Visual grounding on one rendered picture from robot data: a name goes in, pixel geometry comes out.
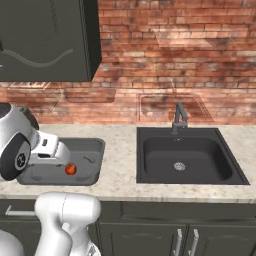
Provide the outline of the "dark base cupboard door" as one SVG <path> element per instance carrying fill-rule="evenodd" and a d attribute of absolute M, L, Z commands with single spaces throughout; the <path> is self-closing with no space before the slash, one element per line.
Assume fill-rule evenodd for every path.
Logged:
<path fill-rule="evenodd" d="M 174 256 L 176 224 L 101 224 L 101 247 L 103 256 Z"/>
<path fill-rule="evenodd" d="M 193 229 L 199 232 L 195 256 L 256 256 L 256 227 L 244 225 L 191 225 L 184 256 L 189 256 Z"/>

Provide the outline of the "black kitchen sink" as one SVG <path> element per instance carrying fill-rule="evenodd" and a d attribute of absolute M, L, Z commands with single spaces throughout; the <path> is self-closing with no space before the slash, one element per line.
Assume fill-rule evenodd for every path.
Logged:
<path fill-rule="evenodd" d="M 137 128 L 138 183 L 249 185 L 218 128 Z"/>

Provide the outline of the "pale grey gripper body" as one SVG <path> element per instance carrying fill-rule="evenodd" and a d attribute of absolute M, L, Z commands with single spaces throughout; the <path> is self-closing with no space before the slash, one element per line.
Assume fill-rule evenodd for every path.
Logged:
<path fill-rule="evenodd" d="M 31 152 L 29 160 L 30 164 L 50 164 L 50 165 L 66 165 L 70 160 L 71 153 L 66 145 L 62 142 L 57 144 L 56 152 L 37 153 L 35 150 Z"/>

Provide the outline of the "dark drawer front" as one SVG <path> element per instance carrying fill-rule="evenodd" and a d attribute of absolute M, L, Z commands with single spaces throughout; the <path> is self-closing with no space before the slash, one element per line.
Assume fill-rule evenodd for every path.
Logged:
<path fill-rule="evenodd" d="M 28 231 L 40 232 L 40 221 L 36 216 L 7 216 L 6 211 L 11 207 L 12 211 L 33 211 L 34 199 L 1 199 L 0 200 L 0 224 L 5 223 L 9 227 L 24 227 Z"/>

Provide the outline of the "red apple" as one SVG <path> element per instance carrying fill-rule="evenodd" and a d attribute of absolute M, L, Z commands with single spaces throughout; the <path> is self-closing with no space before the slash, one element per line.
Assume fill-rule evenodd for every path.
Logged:
<path fill-rule="evenodd" d="M 69 163 L 65 166 L 65 173 L 69 176 L 75 175 L 77 172 L 77 167 L 74 163 Z"/>

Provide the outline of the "dark panel under sink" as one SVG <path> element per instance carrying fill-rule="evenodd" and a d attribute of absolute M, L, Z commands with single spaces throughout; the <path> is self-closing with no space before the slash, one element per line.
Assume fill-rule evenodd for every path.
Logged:
<path fill-rule="evenodd" d="M 256 221 L 256 204 L 121 202 L 122 220 L 135 222 Z"/>

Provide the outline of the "dark grey tap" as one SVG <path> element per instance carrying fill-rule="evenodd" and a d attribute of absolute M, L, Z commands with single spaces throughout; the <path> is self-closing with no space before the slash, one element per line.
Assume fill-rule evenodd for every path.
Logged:
<path fill-rule="evenodd" d="M 181 102 L 176 104 L 176 112 L 174 121 L 172 122 L 172 131 L 173 135 L 178 133 L 179 128 L 187 128 L 188 127 L 188 116 L 184 110 L 184 107 Z"/>

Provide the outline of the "dark wall cupboard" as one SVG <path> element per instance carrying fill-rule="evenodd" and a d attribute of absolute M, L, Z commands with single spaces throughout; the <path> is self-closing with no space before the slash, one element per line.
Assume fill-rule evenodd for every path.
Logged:
<path fill-rule="evenodd" d="M 14 51 L 36 68 L 4 55 Z M 101 63 L 98 0 L 0 0 L 0 82 L 90 82 Z"/>

